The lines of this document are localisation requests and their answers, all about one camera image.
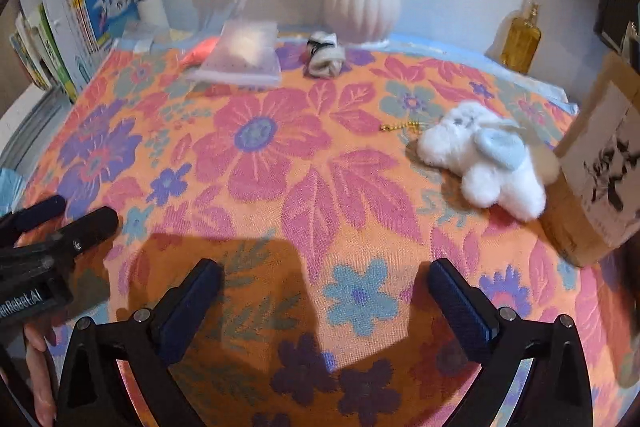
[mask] rolled cloth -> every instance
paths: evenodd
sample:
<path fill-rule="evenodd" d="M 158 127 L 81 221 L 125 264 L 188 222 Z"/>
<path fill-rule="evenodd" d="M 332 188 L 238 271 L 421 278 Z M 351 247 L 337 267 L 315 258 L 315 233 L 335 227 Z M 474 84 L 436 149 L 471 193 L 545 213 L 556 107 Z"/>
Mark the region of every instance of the rolled cloth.
<path fill-rule="evenodd" d="M 306 74 L 315 78 L 335 78 L 346 60 L 344 48 L 335 34 L 316 32 L 306 43 Z"/>

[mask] amber bottle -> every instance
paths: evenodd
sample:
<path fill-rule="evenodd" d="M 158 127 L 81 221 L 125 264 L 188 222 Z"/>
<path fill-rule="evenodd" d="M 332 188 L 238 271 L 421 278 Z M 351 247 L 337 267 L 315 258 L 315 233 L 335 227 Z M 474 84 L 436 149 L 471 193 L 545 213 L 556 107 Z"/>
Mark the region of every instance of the amber bottle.
<path fill-rule="evenodd" d="M 529 16 L 516 17 L 511 23 L 504 51 L 500 56 L 501 63 L 517 73 L 527 74 L 536 54 L 542 32 L 538 28 L 538 7 L 532 3 Z"/>

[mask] stuffed animal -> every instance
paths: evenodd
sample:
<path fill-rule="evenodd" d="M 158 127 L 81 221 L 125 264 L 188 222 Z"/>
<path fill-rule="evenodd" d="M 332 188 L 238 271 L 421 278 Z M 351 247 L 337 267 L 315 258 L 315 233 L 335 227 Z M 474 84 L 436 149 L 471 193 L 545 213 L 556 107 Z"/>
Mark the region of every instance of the stuffed animal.
<path fill-rule="evenodd" d="M 471 101 L 425 130 L 417 153 L 427 165 L 461 176 L 462 194 L 472 205 L 498 203 L 521 221 L 540 217 L 545 185 L 560 172 L 558 158 L 535 131 Z"/>

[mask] orange tablecloth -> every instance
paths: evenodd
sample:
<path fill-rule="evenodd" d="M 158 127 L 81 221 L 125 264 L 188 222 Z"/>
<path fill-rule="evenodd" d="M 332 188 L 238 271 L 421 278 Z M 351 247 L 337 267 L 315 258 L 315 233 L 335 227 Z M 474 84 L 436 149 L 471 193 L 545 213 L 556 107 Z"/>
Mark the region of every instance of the orange tablecloth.
<path fill-rule="evenodd" d="M 446 256 L 496 305 L 575 317 L 595 424 L 615 425 L 638 389 L 615 259 L 575 270 L 538 223 L 470 208 L 456 178 L 416 161 L 414 135 L 378 130 L 472 98 L 554 144 L 571 117 L 433 58 L 350 50 L 337 80 L 313 81 L 301 50 L 279 49 L 283 86 L 268 92 L 191 90 L 172 53 L 110 55 L 26 195 L 58 191 L 67 219 L 108 204 L 123 225 L 110 251 L 79 259 L 58 367 L 79 315 L 126 318 L 210 257 L 225 267 L 224 295 L 172 368 L 208 425 L 438 426 L 477 371 L 424 286 L 428 262 Z"/>

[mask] cardboard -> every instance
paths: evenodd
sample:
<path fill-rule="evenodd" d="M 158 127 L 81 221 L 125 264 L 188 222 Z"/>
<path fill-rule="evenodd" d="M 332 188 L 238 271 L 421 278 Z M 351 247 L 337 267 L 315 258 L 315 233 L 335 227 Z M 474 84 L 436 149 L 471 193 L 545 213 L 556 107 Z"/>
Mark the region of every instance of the cardboard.
<path fill-rule="evenodd" d="M 640 230 L 640 76 L 618 55 L 605 58 L 556 154 L 562 175 L 541 223 L 562 255 L 589 266 Z"/>

